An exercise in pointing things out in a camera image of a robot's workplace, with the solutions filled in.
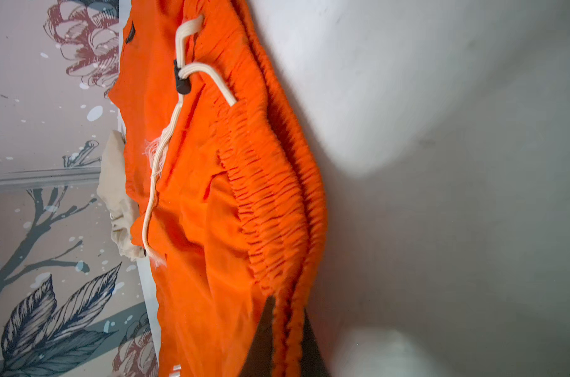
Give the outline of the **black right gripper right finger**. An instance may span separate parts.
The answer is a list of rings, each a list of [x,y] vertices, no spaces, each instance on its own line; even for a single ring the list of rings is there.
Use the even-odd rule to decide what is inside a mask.
[[[309,316],[305,312],[302,339],[301,377],[329,377],[330,373],[321,356]]]

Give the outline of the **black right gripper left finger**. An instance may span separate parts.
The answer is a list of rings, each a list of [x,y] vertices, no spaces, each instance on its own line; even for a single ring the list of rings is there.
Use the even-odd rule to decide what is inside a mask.
[[[266,377],[272,373],[272,311],[275,298],[266,299],[255,337],[239,377]]]

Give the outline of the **orange shorts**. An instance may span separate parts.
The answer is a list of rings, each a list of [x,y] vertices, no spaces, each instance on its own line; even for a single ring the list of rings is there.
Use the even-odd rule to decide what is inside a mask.
[[[156,283],[159,375],[239,376],[273,297],[271,376],[301,376],[326,196],[247,3],[132,2],[110,97]]]

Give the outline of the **beige shorts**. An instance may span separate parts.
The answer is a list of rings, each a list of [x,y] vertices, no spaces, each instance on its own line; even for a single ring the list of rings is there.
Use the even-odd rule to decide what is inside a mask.
[[[131,227],[139,207],[126,193],[125,142],[123,135],[112,130],[101,156],[101,173],[96,194],[104,202],[111,220],[111,239],[121,256],[135,261],[146,257],[145,250],[133,243]]]

